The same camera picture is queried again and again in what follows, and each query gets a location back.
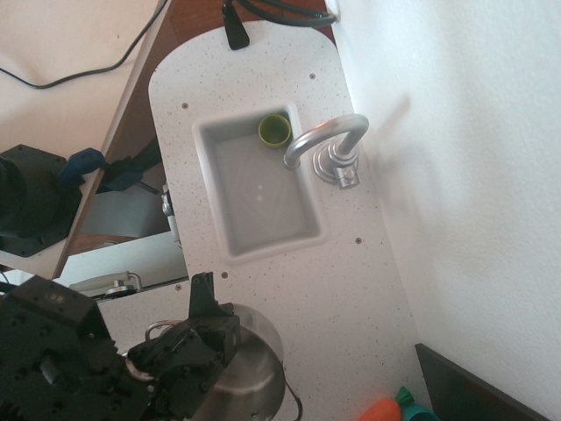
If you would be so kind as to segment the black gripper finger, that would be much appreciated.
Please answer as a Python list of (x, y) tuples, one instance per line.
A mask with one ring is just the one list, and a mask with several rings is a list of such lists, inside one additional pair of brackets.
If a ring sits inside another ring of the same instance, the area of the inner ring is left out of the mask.
[(216, 300), (212, 272), (199, 273), (191, 278), (188, 320), (217, 322), (234, 316), (232, 303), (220, 304)]

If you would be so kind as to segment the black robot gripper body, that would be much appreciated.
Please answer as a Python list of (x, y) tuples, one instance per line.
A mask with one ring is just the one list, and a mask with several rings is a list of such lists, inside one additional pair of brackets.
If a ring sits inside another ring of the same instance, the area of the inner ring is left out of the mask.
[(127, 354), (134, 370), (153, 387), (144, 420), (192, 418), (240, 344), (236, 316), (189, 318)]

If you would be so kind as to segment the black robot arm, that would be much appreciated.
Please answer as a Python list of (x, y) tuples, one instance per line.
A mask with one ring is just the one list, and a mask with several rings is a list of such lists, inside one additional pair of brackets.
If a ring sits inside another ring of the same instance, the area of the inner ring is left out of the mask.
[(1, 286), (4, 420), (185, 420), (240, 343), (213, 276), (196, 275), (188, 317), (121, 354), (96, 301), (34, 276)]

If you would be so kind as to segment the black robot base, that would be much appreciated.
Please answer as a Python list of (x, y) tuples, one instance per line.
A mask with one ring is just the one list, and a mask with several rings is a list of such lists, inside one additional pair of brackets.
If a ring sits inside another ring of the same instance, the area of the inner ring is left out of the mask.
[(67, 161), (25, 145), (1, 153), (1, 250), (28, 258), (64, 240), (82, 200), (58, 179)]

